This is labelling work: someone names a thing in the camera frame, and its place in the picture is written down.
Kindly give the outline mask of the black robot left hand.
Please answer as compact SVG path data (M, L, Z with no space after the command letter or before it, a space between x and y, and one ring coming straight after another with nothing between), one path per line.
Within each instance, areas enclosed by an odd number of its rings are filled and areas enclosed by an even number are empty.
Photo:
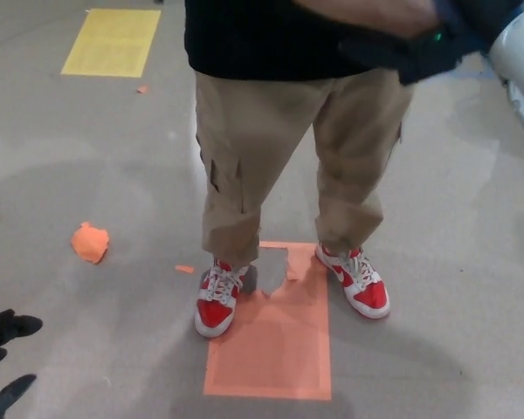
M17 315L14 310L0 312L0 361L8 351L3 347L9 341L31 336L43 327L43 320L30 315ZM5 418L7 410L16 403L37 379L35 374L26 374L0 390L0 419Z

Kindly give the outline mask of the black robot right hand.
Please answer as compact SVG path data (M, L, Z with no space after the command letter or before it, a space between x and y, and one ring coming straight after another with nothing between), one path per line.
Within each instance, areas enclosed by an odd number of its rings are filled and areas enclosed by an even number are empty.
M340 52L357 63L398 73L412 85L454 70L475 52L488 53L495 39L524 11L524 1L436 1L441 23L412 39L368 31L340 43Z

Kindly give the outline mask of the person's bare hand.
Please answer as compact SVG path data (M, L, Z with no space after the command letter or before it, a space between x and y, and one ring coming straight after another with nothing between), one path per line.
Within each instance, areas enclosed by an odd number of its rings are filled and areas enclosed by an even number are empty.
M323 17L401 38L413 38L439 26L429 0L299 0L296 3Z

